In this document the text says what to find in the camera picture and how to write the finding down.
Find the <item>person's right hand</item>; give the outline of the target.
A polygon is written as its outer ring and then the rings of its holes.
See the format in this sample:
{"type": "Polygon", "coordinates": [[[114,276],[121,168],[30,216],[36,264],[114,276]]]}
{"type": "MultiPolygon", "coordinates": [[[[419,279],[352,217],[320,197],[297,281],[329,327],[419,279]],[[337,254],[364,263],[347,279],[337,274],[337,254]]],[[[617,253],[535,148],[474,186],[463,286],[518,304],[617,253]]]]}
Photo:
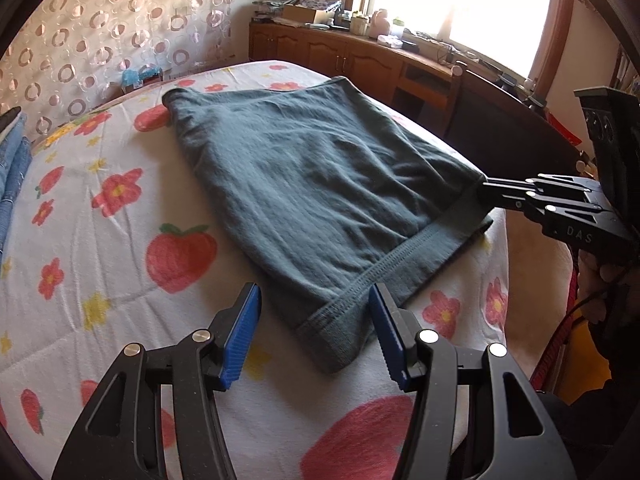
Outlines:
{"type": "Polygon", "coordinates": [[[613,263],[600,263],[590,252],[578,252],[578,304],[582,316],[591,324],[605,319],[604,291],[625,269],[613,263]]]}

